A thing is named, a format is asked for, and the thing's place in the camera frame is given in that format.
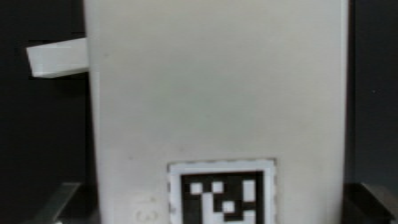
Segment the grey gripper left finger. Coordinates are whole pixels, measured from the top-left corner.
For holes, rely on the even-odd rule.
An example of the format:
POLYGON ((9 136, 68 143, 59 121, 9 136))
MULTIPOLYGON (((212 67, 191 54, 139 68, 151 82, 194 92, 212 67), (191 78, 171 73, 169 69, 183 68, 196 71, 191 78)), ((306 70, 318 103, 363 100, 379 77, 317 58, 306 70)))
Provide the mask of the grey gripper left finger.
POLYGON ((27 224, 89 224, 96 198, 80 182, 64 182, 27 224))

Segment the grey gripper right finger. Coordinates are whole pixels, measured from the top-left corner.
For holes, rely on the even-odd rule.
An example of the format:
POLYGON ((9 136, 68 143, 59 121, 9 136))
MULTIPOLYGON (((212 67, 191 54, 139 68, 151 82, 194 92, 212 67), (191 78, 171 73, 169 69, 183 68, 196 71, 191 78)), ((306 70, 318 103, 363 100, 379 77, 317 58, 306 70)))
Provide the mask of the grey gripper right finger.
POLYGON ((398 196, 382 185, 345 186, 343 224, 398 224, 398 196))

